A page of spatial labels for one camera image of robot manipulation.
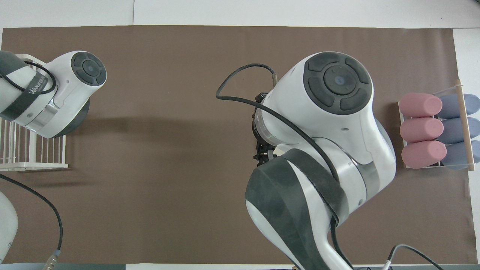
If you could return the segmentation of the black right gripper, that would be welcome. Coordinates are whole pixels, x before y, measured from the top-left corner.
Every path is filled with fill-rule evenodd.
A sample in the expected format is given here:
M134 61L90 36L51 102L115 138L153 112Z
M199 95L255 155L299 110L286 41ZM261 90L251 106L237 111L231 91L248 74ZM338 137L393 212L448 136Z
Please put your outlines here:
M264 140L260 134L260 122L262 120L262 109L256 107L253 114L253 135L255 136L257 143L256 155L253 156L253 158L258 161L257 167L277 157L277 155L274 154L276 147Z

